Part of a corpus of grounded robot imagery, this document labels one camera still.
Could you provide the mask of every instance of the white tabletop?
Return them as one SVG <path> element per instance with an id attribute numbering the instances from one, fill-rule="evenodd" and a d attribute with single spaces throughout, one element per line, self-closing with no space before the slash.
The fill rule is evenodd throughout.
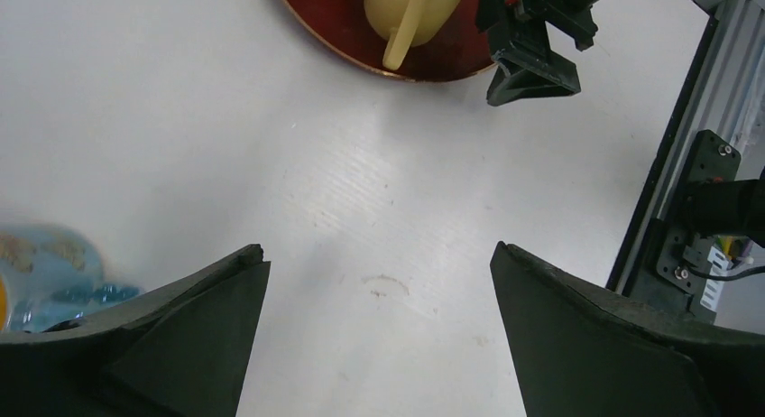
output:
<path id="1" fill-rule="evenodd" d="M 603 0 L 583 92 L 375 77 L 279 0 L 0 0 L 0 219 L 153 289 L 261 243 L 239 415 L 523 415 L 489 261 L 604 284 L 706 15 Z"/>

